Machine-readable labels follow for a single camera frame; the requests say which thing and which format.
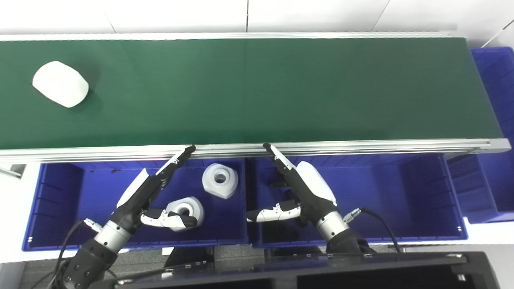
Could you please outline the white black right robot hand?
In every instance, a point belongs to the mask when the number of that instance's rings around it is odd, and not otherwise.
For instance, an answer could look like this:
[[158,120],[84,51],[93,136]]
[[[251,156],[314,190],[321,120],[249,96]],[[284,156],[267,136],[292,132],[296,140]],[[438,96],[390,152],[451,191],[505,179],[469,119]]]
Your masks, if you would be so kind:
[[313,165],[306,161],[294,165],[270,143],[264,143],[263,148],[272,155],[294,197],[273,207],[247,212],[248,222],[283,221],[303,216],[318,227],[346,227],[332,189]]

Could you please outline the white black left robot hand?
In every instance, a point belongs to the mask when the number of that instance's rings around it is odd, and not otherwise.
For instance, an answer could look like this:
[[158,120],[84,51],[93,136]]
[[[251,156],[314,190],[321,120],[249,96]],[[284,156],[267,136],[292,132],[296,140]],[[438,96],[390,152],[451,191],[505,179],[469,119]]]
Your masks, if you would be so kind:
[[145,179],[134,189],[131,196],[114,211],[109,218],[108,225],[115,230],[123,229],[132,235],[143,223],[142,216],[152,220],[153,225],[167,227],[175,232],[197,226],[198,219],[194,216],[182,216],[176,212],[167,212],[165,209],[161,209],[157,213],[157,209],[150,207],[160,192],[169,185],[175,171],[184,165],[195,150],[196,146],[194,145],[182,148],[154,175],[148,175],[146,170],[143,170]]

